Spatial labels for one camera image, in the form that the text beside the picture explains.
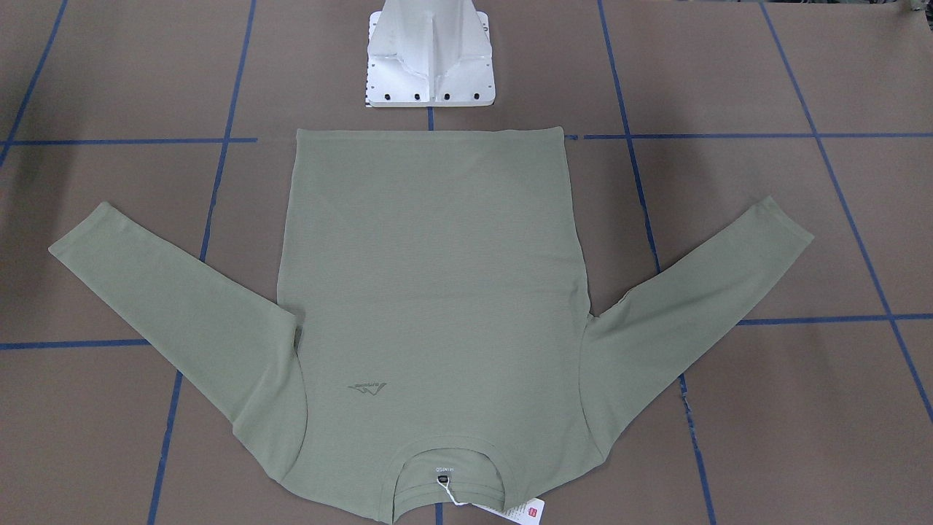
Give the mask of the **olive green long-sleeve shirt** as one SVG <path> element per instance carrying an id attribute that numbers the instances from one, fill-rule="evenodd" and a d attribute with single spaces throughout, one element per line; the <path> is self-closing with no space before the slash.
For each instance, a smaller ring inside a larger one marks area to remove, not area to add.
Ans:
<path id="1" fill-rule="evenodd" d="M 296 140 L 276 302 L 110 203 L 49 250 L 269 478 L 383 523 L 603 464 L 813 241 L 764 198 L 594 316 L 562 129 Z"/>

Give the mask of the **white red garment hang tag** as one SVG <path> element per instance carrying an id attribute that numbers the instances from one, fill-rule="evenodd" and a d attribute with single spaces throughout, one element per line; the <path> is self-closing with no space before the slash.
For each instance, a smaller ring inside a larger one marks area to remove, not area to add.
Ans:
<path id="1" fill-rule="evenodd" d="M 489 514 L 500 516 L 500 518 L 504 518 L 507 521 L 522 525 L 539 524 L 545 509 L 545 502 L 543 499 L 537 498 L 530 499 L 529 501 L 524 502 L 522 505 L 513 506 L 504 510 L 496 510 L 486 505 L 471 505 Z"/>

